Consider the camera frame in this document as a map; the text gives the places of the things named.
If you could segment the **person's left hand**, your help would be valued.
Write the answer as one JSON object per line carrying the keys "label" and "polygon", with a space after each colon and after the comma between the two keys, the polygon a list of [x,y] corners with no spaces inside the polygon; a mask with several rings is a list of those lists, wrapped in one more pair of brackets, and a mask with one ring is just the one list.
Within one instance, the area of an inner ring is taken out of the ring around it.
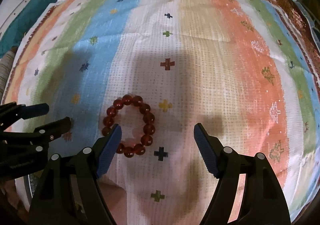
{"label": "person's left hand", "polygon": [[24,222],[28,222],[28,211],[17,193],[15,181],[1,182],[1,192],[7,202],[17,211],[18,217]]}

